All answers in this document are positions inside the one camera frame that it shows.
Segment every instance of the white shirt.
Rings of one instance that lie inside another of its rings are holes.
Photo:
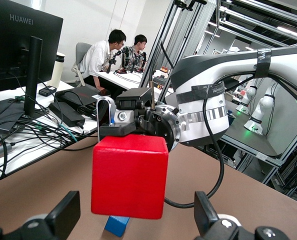
[[[79,66],[79,71],[82,73],[83,79],[90,75],[98,77],[97,73],[106,71],[112,55],[113,51],[110,51],[108,41],[103,40],[93,44],[83,57]]]

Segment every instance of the gray chair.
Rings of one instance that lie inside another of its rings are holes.
[[[77,85],[78,87],[85,86],[84,79],[80,72],[80,65],[84,55],[87,53],[87,51],[90,49],[91,46],[92,46],[91,44],[88,44],[85,42],[79,42],[76,44],[76,47],[75,47],[75,63],[71,71],[76,74],[76,77],[79,78],[78,80],[76,80],[76,84],[78,84],[79,82],[79,84]]]

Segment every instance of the bolt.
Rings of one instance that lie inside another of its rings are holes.
[[[39,225],[37,221],[31,222],[29,225],[27,225],[27,228],[33,229],[36,228]]]
[[[263,233],[268,236],[269,238],[276,237],[276,234],[269,228],[263,229]]]
[[[119,120],[124,121],[125,119],[127,119],[127,113],[125,111],[121,111],[117,117]]]
[[[230,223],[228,220],[224,219],[221,223],[222,223],[222,225],[224,225],[227,228],[232,227],[232,223]]]

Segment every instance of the red block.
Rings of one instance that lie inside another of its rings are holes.
[[[169,152],[159,136],[107,136],[93,149],[91,211],[160,219]]]

